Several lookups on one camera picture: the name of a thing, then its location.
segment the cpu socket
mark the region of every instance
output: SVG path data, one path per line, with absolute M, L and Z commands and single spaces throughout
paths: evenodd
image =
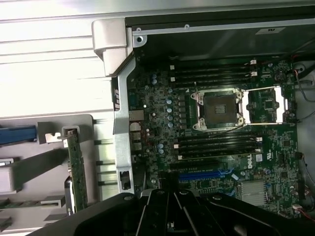
M 197 102 L 198 123 L 193 129 L 216 131 L 244 124 L 238 111 L 242 92 L 238 88 L 208 89 L 190 95 Z

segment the motherboard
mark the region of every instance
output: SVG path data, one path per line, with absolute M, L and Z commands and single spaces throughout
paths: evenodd
M 146 186 L 220 192 L 297 217 L 292 63 L 273 58 L 170 61 L 128 80 L 132 161 Z

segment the heatsink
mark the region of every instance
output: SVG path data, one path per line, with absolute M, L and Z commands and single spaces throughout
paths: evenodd
M 267 204 L 265 182 L 262 180 L 241 182 L 242 201 L 254 206 Z

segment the cable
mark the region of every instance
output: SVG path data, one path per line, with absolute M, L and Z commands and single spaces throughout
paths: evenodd
M 222 134 L 226 134 L 226 133 L 232 132 L 232 131 L 234 131 L 234 130 L 243 128 L 244 126 L 245 126 L 244 124 L 243 124 L 243 125 L 240 125 L 240 126 L 237 126 L 236 128 L 226 130 L 226 131 L 221 132 L 221 133 L 219 133 L 219 134 L 214 134 L 214 135 L 210 136 L 209 138 L 214 138 L 214 137 L 220 136 L 220 135 L 222 135 Z
M 307 119 L 307 118 L 309 118 L 309 117 L 311 117 L 311 116 L 313 116 L 313 115 L 315 115 L 315 111 L 313 111 L 313 112 L 310 113 L 309 115 L 307 115 L 307 116 L 305 116 L 305 117 L 299 119 L 299 121 L 303 121 L 303 120 L 305 120 L 305 119 Z
M 313 220 L 315 222 L 315 220 L 312 219 L 309 215 L 307 215 L 303 210 L 300 209 L 299 212 L 301 212 L 306 218 Z
M 274 62 L 277 62 L 277 61 L 280 61 L 280 60 L 283 60 L 285 59 L 286 57 L 290 57 L 292 54 L 298 52 L 299 50 L 301 50 L 302 48 L 305 48 L 307 46 L 309 46 L 310 44 L 314 43 L 315 42 L 315 37 L 311 38 L 309 41 L 307 41 L 306 43 L 304 43 L 303 45 L 301 45 L 300 47 L 298 47 L 297 49 L 294 49 L 293 51 L 289 52 L 289 53 L 285 53 L 283 54 L 282 56 L 278 57 L 278 58 L 275 58 L 273 60 L 270 60 L 270 61 L 265 61 L 263 62 L 262 64 L 269 64 L 269 63 L 274 63 Z
M 299 86 L 299 89 L 300 89 L 300 91 L 301 91 L 301 93 L 302 93 L 302 95 L 303 95 L 305 101 L 307 101 L 307 102 L 315 102 L 314 100 L 309 100 L 309 99 L 306 97 L 306 95 L 305 95 L 305 93 L 304 93 L 304 90 L 302 89 L 302 86 L 301 86 L 301 82 L 300 82 L 300 79 L 299 79 L 299 75 L 298 75 L 298 73 L 297 73 L 296 70 L 293 70 L 293 71 L 294 71 L 294 73 L 295 73 L 295 78 L 296 78 L 297 84 L 298 84 L 298 86 Z

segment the integrated circuit chip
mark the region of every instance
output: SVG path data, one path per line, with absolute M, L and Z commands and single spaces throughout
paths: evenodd
M 203 102 L 206 125 L 235 123 L 237 121 L 234 94 L 212 96 L 211 93 L 205 93 Z

